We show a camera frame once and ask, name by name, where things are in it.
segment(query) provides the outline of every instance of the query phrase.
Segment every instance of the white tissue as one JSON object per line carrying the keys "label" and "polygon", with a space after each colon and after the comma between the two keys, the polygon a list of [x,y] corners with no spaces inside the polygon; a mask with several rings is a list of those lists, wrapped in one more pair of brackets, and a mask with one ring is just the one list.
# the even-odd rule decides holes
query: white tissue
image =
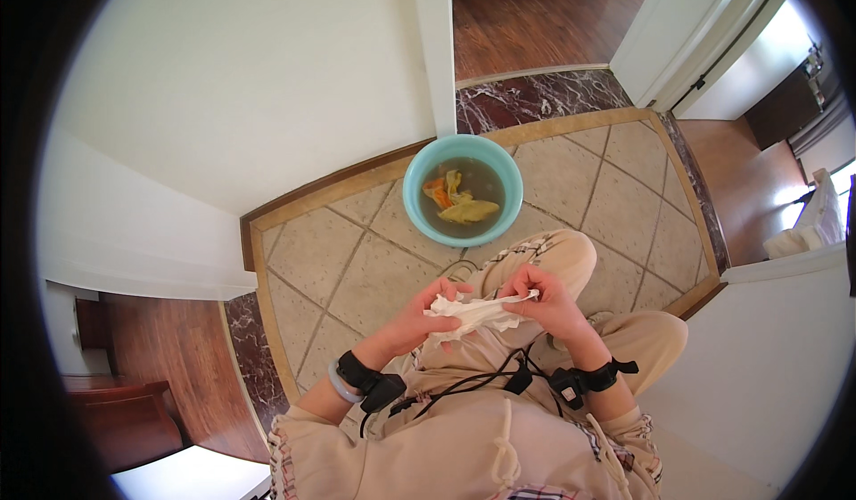
{"label": "white tissue", "polygon": [[489,327],[498,332],[517,327],[526,318],[519,314],[509,313],[502,308],[502,303],[523,302],[530,298],[537,298],[538,294],[537,290],[532,289],[525,298],[521,298],[519,295],[510,295],[498,300],[470,300],[469,303],[461,303],[464,296],[460,292],[456,295],[454,302],[450,302],[442,295],[437,294],[431,308],[423,311],[425,316],[455,316],[461,320],[461,327],[450,332],[431,333],[426,343],[428,346],[437,347],[440,343],[450,340],[461,340],[462,336],[475,331],[478,327]]}

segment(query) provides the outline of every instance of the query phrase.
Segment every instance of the hand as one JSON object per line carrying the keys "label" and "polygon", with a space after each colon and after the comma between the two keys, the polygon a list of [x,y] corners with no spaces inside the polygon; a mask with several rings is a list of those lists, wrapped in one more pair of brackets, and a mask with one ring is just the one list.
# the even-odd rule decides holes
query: hand
{"label": "hand", "polygon": [[589,329],[585,316],[562,280],[537,266],[521,265],[502,286],[498,297],[514,294],[526,297],[529,295],[529,289],[538,289],[537,301],[503,303],[502,308],[509,313],[534,319],[545,331],[562,341],[573,340],[581,330]]}
{"label": "hand", "polygon": [[[381,370],[395,357],[416,349],[428,338],[428,333],[450,332],[461,327],[461,321],[455,317],[425,316],[422,311],[431,306],[437,294],[454,301],[458,292],[472,291],[469,284],[451,283],[446,278],[434,281],[416,294],[391,322],[356,345],[354,355],[369,368]],[[442,346],[447,353],[452,351],[451,344],[442,343]]]}

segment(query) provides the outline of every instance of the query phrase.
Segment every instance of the window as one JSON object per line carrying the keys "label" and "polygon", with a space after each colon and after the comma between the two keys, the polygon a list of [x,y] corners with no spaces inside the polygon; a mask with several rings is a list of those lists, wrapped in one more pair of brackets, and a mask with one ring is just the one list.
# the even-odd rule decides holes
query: window
{"label": "window", "polygon": [[856,173],[856,162],[851,160],[849,164],[830,175],[832,177],[832,185],[835,186],[835,192],[838,194],[838,206],[841,209],[841,224],[845,227],[847,227],[848,204],[850,202],[850,175],[854,173]]}

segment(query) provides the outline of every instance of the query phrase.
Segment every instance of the knee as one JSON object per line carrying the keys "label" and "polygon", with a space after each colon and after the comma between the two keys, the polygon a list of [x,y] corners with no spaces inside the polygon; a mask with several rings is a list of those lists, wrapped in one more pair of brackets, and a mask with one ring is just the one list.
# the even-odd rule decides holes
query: knee
{"label": "knee", "polygon": [[687,335],[689,334],[687,323],[669,313],[650,314],[653,315],[652,330],[657,333],[658,340],[673,349],[676,354],[683,351],[687,345]]}
{"label": "knee", "polygon": [[559,229],[551,232],[551,240],[557,248],[568,250],[586,266],[594,269],[597,263],[597,251],[592,241],[583,233],[573,229]]}

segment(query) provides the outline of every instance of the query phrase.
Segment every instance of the drawstring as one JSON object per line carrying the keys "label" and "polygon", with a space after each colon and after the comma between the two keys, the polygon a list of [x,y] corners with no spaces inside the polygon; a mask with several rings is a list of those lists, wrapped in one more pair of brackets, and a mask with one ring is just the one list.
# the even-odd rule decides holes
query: drawstring
{"label": "drawstring", "polygon": [[601,446],[604,447],[603,452],[606,454],[606,471],[615,481],[615,484],[618,485],[621,497],[624,498],[624,500],[633,500],[633,497],[630,496],[630,489],[628,488],[630,484],[627,482],[627,478],[624,475],[624,467],[621,466],[621,462],[618,461],[618,456],[615,455],[615,451],[612,450],[612,446],[609,444],[609,439],[606,438],[604,430],[601,429],[597,420],[594,420],[591,413],[586,414],[585,419],[592,424],[595,432],[597,433],[597,438],[600,439]]}
{"label": "drawstring", "polygon": [[[499,452],[497,459],[493,461],[493,468],[490,470],[490,476],[495,484],[500,485],[500,491],[510,489],[514,482],[520,477],[520,463],[517,460],[517,451],[511,445],[509,438],[511,437],[511,400],[505,398],[505,420],[502,423],[502,435],[493,439],[493,443],[497,445]],[[499,475],[499,466],[505,455],[508,454],[509,463],[508,471],[502,476]]]}

